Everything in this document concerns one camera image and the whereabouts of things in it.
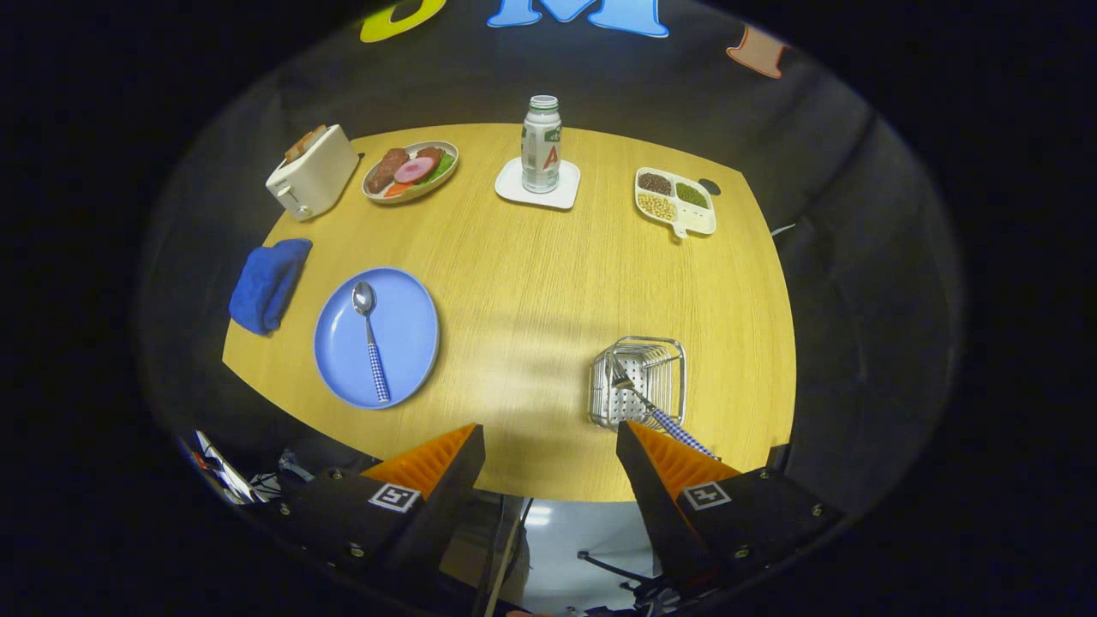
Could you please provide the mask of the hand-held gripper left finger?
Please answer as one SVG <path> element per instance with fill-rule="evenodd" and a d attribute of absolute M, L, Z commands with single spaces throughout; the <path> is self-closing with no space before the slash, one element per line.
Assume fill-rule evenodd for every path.
<path fill-rule="evenodd" d="M 274 530 L 333 566 L 422 581 L 438 570 L 485 459 L 483 426 L 467 424 L 364 471 L 330 468 L 274 501 Z"/>

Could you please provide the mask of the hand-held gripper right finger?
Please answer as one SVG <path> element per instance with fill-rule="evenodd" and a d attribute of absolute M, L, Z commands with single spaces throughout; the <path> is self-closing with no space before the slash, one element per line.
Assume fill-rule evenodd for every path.
<path fill-rule="evenodd" d="M 620 422 L 615 452 L 661 576 L 677 592 L 757 577 L 806 551 L 845 512 L 764 465 L 737 471 L 668 434 Z"/>

